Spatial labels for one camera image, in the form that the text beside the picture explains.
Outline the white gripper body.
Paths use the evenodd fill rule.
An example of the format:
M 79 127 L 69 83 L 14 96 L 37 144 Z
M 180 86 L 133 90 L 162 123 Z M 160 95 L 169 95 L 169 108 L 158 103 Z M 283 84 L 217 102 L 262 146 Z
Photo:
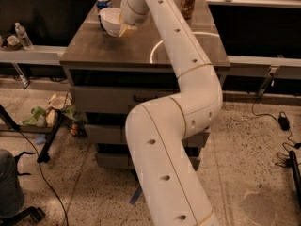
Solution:
M 149 7 L 147 5 L 130 5 L 125 3 L 121 5 L 121 17 L 124 23 L 128 25 L 140 26 L 149 17 Z

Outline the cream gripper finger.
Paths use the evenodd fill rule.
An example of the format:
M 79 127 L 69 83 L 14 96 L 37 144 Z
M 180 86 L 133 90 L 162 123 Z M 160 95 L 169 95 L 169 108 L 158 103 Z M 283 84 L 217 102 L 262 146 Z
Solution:
M 122 24 L 120 31 L 119 31 L 119 37 L 120 38 L 127 38 L 134 34 L 134 32 L 137 30 L 137 27 L 135 25 L 129 25 L 129 24 Z

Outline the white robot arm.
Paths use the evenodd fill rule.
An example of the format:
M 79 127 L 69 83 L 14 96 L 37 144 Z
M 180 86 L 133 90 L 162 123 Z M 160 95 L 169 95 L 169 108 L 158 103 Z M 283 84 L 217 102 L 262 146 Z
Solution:
M 180 92 L 135 106 L 125 133 L 155 226 L 221 226 L 182 141 L 207 128 L 223 95 L 210 59 L 173 0 L 122 0 L 126 24 L 148 14 L 166 47 Z

